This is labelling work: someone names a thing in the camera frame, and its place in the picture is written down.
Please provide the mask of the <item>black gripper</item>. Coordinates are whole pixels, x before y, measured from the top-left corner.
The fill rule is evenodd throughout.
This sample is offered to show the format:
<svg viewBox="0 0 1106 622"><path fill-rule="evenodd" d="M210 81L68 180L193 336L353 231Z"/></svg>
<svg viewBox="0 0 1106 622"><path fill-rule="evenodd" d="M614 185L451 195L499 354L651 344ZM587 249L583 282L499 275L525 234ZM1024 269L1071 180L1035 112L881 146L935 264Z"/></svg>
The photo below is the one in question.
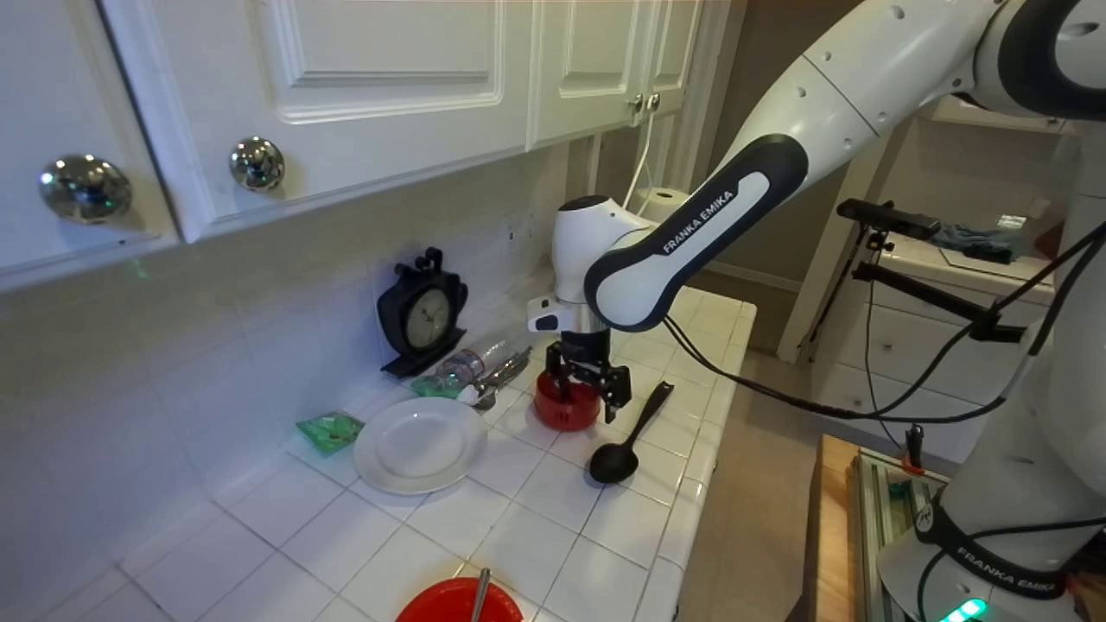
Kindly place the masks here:
<svg viewBox="0 0 1106 622"><path fill-rule="evenodd" d="M601 386L606 418L614 418L632 402L632 374L613 366L609 332L560 332L546 344L548 397L568 402L568 375Z"/></svg>

